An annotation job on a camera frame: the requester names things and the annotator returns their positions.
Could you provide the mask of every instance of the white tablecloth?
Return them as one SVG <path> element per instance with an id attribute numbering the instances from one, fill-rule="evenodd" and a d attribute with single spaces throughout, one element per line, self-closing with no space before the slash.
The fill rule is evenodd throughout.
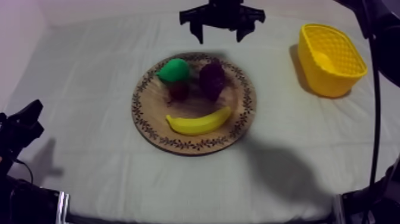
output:
<path id="1" fill-rule="evenodd" d="M 36 98 L 44 104 L 40 122 L 45 133 L 20 156 L 32 167 L 35 184 L 70 193 L 71 211 L 78 214 L 161 223 L 323 216 L 332 195 L 366 186 L 373 144 L 372 75 L 346 97 L 320 98 L 301 86 L 301 69 L 296 71 L 292 54 L 300 27 L 323 22 L 346 32 L 371 70 L 357 21 L 343 21 L 335 13 L 318 17 L 323 11 L 307 20 L 302 19 L 307 15 L 290 13 L 295 8 L 288 16 L 265 10 L 265 23 L 256 23 L 256 31 L 241 43 L 233 32 L 204 27 L 200 45 L 189 25 L 179 24 L 177 13 L 52 29 L 7 107 L 12 114 Z M 247 135 L 203 157 L 153 147 L 136 130 L 130 112 L 134 87 L 146 70 L 191 51 L 237 64 L 252 80 L 258 100 Z M 400 89 L 383 76 L 381 81 L 378 177 L 397 158 L 400 143 Z M 28 177 L 20 166 L 11 174 Z"/>

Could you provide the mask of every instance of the toy fruit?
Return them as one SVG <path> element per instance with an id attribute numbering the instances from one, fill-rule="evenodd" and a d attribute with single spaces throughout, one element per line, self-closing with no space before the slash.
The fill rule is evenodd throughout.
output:
<path id="1" fill-rule="evenodd" d="M 229 118 L 232 113 L 230 107 L 213 112 L 204 117 L 196 119 L 172 118 L 167 115 L 167 121 L 171 128 L 182 135 L 203 135 L 218 129 Z"/>
<path id="2" fill-rule="evenodd" d="M 200 70 L 200 88 L 211 101 L 218 99 L 225 87 L 225 82 L 225 71 L 219 62 L 207 64 Z"/>
<path id="3" fill-rule="evenodd" d="M 189 84 L 187 82 L 174 82 L 168 86 L 172 99 L 184 101 L 189 96 Z"/>
<path id="4" fill-rule="evenodd" d="M 157 76 L 168 83 L 186 80 L 189 78 L 189 65 L 185 60 L 172 59 L 161 68 Z"/>

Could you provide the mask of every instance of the yellow banana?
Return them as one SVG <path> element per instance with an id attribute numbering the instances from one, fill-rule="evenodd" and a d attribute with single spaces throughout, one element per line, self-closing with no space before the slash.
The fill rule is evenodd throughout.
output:
<path id="1" fill-rule="evenodd" d="M 203 135 L 218 129 L 232 113 L 230 107 L 224 107 L 212 114 L 195 119 L 172 118 L 167 115 L 171 128 L 182 135 Z"/>

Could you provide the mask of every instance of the yellow basket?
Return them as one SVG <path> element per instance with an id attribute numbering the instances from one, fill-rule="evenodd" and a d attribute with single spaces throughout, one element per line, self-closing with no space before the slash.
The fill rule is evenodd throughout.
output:
<path id="1" fill-rule="evenodd" d="M 367 66 L 346 34 L 322 24 L 305 24 L 298 55 L 310 88 L 326 97 L 345 95 Z"/>

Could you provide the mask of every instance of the plum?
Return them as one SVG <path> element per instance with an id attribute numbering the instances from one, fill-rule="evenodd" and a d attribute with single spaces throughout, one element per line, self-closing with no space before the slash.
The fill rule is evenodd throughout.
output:
<path id="1" fill-rule="evenodd" d="M 189 96 L 189 84 L 187 82 L 174 82 L 168 86 L 172 99 L 184 101 Z"/>

